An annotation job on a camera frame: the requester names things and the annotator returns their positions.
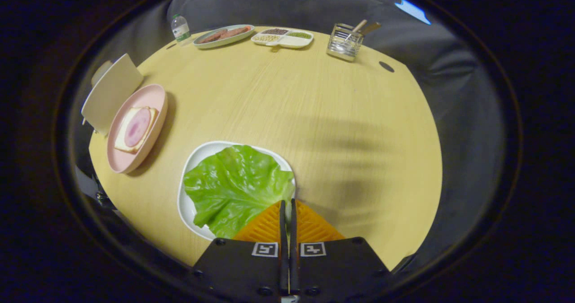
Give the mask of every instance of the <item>green lettuce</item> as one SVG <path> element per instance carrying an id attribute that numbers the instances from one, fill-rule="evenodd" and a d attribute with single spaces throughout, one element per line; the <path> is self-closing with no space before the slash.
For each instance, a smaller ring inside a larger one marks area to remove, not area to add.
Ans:
<path id="1" fill-rule="evenodd" d="M 183 183 L 194 201 L 194 224 L 208 225 L 221 238 L 233 238 L 270 205 L 290 203 L 293 172 L 273 157 L 247 145 L 228 147 L 185 173 Z"/>

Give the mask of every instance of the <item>ham slice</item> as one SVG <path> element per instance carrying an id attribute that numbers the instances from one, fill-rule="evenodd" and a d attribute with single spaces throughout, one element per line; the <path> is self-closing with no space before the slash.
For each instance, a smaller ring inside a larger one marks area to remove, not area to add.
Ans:
<path id="1" fill-rule="evenodd" d="M 130 123 L 128 123 L 126 135 L 124 136 L 124 143 L 126 146 L 134 147 L 140 142 L 148 130 L 148 125 L 150 125 L 150 118 L 150 110 L 147 108 L 140 109 L 132 117 L 132 120 Z"/>

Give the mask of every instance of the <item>yellow table surface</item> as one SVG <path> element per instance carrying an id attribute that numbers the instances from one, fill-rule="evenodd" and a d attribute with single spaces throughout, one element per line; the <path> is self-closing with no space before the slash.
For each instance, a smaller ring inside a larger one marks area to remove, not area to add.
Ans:
<path id="1" fill-rule="evenodd" d="M 296 197 L 344 236 L 365 237 L 389 269 L 413 254 L 431 227 L 442 182 L 429 105 L 400 62 L 365 46 L 355 62 L 340 60 L 325 53 L 328 39 L 314 33 L 303 49 L 250 39 L 168 49 L 172 42 L 146 59 L 138 66 L 141 86 L 161 84 L 168 96 L 150 154 L 134 172 L 116 174 L 107 137 L 94 133 L 90 141 L 113 204 L 160 250 L 195 264 L 209 241 L 179 217 L 181 172 L 199 145 L 233 141 L 284 157 L 296 175 Z"/>

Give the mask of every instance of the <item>blue light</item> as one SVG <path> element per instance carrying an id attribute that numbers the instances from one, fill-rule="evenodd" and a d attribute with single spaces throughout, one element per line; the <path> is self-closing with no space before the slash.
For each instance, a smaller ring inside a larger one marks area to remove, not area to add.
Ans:
<path id="1" fill-rule="evenodd" d="M 425 18 L 425 11 L 419 9 L 418 7 L 414 6 L 407 0 L 401 0 L 400 4 L 395 4 L 399 9 L 405 11 L 406 13 L 414 16 L 415 18 L 425 22 L 428 25 L 431 25 L 431 22 Z"/>

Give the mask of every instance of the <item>plastic bottle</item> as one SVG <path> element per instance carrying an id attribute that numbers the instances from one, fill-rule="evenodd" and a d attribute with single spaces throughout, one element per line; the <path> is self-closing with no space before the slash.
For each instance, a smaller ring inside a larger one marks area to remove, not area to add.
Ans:
<path id="1" fill-rule="evenodd" d="M 172 20 L 172 33 L 174 33 L 174 37 L 180 46 L 187 45 L 191 42 L 191 34 L 187 26 L 187 21 L 179 14 L 174 15 L 174 20 Z"/>

